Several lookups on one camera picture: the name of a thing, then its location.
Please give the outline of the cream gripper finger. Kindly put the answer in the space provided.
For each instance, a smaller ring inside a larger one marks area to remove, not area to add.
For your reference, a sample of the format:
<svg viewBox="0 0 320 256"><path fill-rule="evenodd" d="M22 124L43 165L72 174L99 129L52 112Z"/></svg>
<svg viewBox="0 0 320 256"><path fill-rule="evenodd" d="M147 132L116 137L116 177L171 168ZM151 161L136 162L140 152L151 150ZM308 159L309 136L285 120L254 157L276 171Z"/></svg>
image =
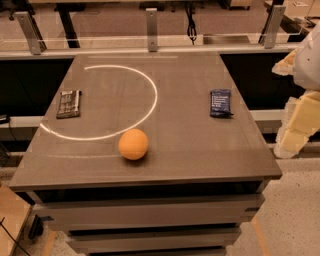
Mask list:
<svg viewBox="0 0 320 256"><path fill-rule="evenodd" d="M320 92L307 90L299 98L290 97L285 105L274 154L289 159L320 130Z"/></svg>
<svg viewBox="0 0 320 256"><path fill-rule="evenodd" d="M272 72L281 76L292 75L296 53L297 50L293 50L287 54L282 60L273 66Z"/></svg>

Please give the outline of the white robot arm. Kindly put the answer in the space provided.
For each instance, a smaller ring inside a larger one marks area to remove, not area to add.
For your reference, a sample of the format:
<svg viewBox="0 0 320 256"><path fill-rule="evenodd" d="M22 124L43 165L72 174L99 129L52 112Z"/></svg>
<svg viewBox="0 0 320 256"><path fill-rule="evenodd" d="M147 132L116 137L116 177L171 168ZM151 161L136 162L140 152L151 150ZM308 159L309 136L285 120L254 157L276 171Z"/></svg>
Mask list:
<svg viewBox="0 0 320 256"><path fill-rule="evenodd" d="M310 33L284 59L272 68L278 75L292 75L294 83L305 89L299 98L290 97L276 136L274 154L292 158L320 129L320 36Z"/></svg>

